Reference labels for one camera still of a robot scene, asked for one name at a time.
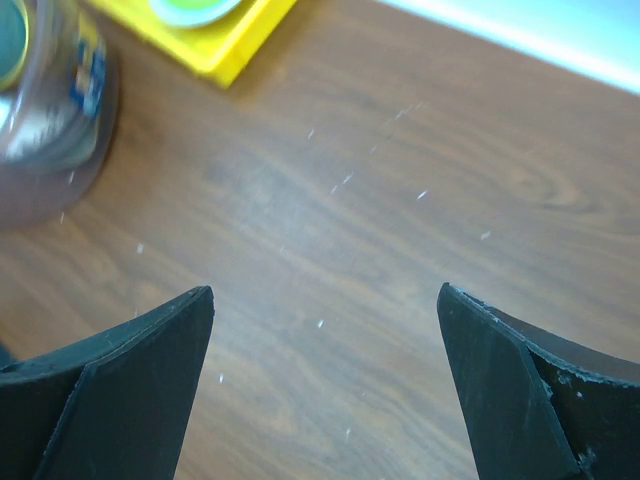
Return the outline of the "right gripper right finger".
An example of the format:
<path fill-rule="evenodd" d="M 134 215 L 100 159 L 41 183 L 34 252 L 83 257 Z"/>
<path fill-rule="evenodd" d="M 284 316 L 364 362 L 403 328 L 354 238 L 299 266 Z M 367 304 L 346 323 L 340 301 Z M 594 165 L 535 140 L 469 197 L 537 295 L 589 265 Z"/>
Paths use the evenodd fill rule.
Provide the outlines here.
<path fill-rule="evenodd" d="M 437 314 L 479 478 L 638 478 L 638 364 L 450 283 Z"/>

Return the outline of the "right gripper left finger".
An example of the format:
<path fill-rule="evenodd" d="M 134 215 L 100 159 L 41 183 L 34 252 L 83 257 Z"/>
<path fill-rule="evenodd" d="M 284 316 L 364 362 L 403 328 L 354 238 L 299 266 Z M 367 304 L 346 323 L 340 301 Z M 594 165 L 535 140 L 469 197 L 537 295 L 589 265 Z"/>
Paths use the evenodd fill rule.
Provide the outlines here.
<path fill-rule="evenodd" d="M 3 348 L 2 478 L 174 478 L 213 323 L 199 286 L 41 356 Z"/>

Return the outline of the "teal ceramic mug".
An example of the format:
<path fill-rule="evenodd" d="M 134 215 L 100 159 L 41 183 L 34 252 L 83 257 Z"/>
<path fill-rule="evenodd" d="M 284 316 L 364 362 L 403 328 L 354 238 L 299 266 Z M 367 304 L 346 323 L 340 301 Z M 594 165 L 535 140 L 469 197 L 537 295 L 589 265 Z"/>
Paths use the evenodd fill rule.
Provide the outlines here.
<path fill-rule="evenodd" d="M 29 13 L 24 1 L 1 2 L 1 90 L 20 77 L 30 41 Z"/>

